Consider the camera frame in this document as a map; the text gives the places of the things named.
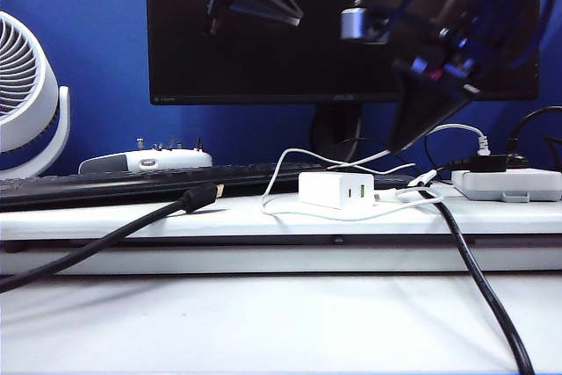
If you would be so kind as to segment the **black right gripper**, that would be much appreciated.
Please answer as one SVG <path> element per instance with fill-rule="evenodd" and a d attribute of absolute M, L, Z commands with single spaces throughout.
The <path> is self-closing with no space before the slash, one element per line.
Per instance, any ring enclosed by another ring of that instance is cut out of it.
<path fill-rule="evenodd" d="M 479 90 L 468 82 L 487 73 L 487 27 L 483 18 L 439 22 L 416 19 L 421 36 L 412 59 L 395 61 L 400 101 L 388 138 L 399 152 L 474 101 Z"/>

